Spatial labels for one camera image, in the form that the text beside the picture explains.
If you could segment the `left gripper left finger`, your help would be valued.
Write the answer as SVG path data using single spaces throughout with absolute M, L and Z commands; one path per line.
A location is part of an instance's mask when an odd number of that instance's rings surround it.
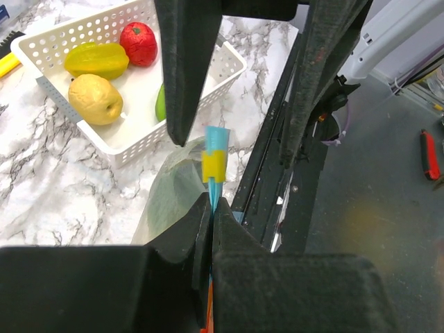
M 211 206 L 143 246 L 1 249 L 2 332 L 197 332 L 207 316 Z

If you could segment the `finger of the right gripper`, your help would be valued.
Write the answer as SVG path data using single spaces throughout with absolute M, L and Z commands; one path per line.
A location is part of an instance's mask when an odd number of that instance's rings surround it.
M 222 19 L 220 1 L 156 1 L 167 132 L 184 146 L 196 117 Z
M 353 51 L 371 1 L 310 1 L 285 110 L 280 162 L 288 169 L 316 104 Z

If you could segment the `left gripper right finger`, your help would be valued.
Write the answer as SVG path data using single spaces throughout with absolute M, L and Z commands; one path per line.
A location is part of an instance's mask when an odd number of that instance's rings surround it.
M 347 254 L 270 253 L 234 218 L 214 214 L 216 332 L 397 332 L 375 266 Z

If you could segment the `clear zip top bag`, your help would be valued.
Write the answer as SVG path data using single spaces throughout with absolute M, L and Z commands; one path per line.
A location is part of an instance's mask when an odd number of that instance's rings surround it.
M 172 152 L 133 236 L 147 247 L 139 332 L 204 332 L 212 304 L 213 218 L 228 162 L 227 128 Z

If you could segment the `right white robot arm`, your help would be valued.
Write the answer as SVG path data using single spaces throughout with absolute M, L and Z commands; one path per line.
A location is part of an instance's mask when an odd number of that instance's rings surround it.
M 356 83 L 443 11 L 442 1 L 391 1 L 372 19 L 369 1 L 310 1 L 297 39 L 280 159 L 292 165 L 311 113 L 335 78 Z M 289 21 L 297 1 L 157 1 L 172 141 L 184 145 L 197 112 L 223 16 Z

